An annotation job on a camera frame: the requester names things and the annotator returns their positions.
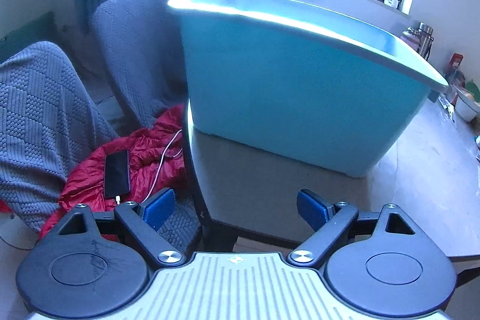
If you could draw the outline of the black smartphone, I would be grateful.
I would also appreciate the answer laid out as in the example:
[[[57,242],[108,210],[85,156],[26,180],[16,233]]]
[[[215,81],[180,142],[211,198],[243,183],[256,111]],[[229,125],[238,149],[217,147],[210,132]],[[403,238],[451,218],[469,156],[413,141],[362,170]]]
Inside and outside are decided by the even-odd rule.
[[[123,149],[105,158],[104,196],[116,199],[130,193],[128,150]]]

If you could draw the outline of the red down jacket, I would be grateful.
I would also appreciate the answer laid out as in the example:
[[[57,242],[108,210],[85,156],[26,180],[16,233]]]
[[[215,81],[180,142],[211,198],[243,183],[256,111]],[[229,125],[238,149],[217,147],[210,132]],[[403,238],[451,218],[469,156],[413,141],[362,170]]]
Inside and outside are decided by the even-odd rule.
[[[104,197],[105,158],[127,149],[129,157],[130,193],[123,201],[142,202],[164,188],[172,188],[176,197],[187,196],[187,180],[182,156],[182,129],[185,106],[166,110],[150,128],[141,128],[129,136],[116,138],[97,148],[79,163],[67,178],[58,199],[58,210],[47,218],[39,233],[43,239],[74,206],[87,204],[94,212],[113,210],[113,200]]]

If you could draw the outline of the teal plastic storage bin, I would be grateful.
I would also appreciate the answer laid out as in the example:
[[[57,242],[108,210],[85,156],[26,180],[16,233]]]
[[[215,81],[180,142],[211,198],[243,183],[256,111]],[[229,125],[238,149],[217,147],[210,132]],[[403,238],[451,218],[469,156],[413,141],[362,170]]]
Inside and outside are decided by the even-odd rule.
[[[447,81],[399,37],[295,0],[169,0],[202,133],[362,178]]]

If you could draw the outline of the grey knit chair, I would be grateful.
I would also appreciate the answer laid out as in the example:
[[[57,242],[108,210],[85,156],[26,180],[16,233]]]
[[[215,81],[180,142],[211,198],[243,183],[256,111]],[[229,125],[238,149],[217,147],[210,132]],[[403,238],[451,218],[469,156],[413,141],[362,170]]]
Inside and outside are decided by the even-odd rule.
[[[109,0],[91,26],[102,52],[107,81],[124,112],[129,133],[150,128],[166,110],[185,104],[187,86],[180,28],[166,0]],[[188,189],[158,230],[187,253],[201,227]]]

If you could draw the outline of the white bowl with food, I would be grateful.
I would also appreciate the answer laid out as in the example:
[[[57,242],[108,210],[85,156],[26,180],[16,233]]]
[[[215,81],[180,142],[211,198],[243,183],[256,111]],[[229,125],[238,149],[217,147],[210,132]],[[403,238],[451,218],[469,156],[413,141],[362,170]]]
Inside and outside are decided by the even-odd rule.
[[[479,115],[479,104],[475,101],[474,96],[464,88],[456,87],[457,101],[455,104],[455,112],[467,123],[470,123],[477,115]]]

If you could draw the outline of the pink water bottle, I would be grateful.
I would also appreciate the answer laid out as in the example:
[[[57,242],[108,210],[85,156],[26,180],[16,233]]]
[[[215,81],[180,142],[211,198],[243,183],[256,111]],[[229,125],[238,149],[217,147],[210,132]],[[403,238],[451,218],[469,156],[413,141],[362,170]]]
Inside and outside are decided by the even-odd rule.
[[[421,47],[421,33],[417,28],[407,27],[401,34],[400,39],[408,44],[417,53]]]

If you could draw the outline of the red black box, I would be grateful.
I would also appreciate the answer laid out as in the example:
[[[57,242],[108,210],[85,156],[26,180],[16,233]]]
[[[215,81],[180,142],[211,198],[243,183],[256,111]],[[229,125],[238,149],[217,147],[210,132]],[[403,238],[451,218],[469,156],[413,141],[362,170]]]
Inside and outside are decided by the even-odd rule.
[[[463,58],[464,58],[463,54],[454,53],[452,55],[445,71],[445,76],[447,78],[449,78],[452,74],[454,74],[458,70]]]

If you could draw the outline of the steel thermos bottle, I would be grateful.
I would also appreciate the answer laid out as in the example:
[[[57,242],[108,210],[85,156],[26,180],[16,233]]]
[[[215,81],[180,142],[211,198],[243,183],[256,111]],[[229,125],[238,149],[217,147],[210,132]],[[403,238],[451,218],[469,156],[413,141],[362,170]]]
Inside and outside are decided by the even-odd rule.
[[[419,33],[419,47],[417,53],[425,60],[428,60],[431,53],[431,47],[434,42],[434,30],[426,23],[420,22],[418,24],[417,32]]]

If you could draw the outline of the small white device on sill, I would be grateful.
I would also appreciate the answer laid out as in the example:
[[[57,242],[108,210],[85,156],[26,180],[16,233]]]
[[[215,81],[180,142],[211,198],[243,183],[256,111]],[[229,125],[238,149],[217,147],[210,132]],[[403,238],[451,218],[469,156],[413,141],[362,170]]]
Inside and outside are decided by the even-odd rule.
[[[394,9],[397,9],[400,2],[399,0],[384,0],[384,4]]]

